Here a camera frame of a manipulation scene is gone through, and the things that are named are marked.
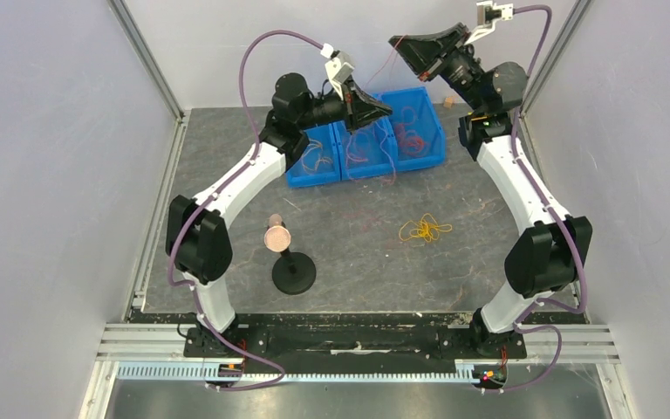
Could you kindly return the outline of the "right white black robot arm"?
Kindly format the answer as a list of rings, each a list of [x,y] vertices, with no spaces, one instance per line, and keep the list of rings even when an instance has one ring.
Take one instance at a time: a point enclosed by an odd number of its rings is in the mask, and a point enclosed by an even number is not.
[[[471,349],[490,356],[540,305],[585,310],[592,226],[551,196],[517,137],[526,71],[516,62],[483,69],[474,39],[456,24],[430,35],[393,36],[389,43],[419,80],[442,78],[471,107],[460,121],[460,143],[497,186],[516,222],[519,237],[504,260],[505,282],[468,327]]]

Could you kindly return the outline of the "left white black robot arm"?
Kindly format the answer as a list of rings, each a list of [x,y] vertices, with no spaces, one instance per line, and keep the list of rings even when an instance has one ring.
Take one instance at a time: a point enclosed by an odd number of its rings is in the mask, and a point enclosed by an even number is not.
[[[233,258],[228,228],[254,197],[300,160],[310,144],[307,130],[343,122],[355,132],[393,112],[352,77],[341,88],[315,95],[303,75],[281,76],[263,130],[247,154],[201,193],[178,195],[169,204],[167,281],[189,287],[200,328],[207,331],[205,344],[218,356],[231,355],[239,343],[237,330],[230,327],[236,312],[224,278]],[[180,282],[174,280],[176,271],[183,275]]]

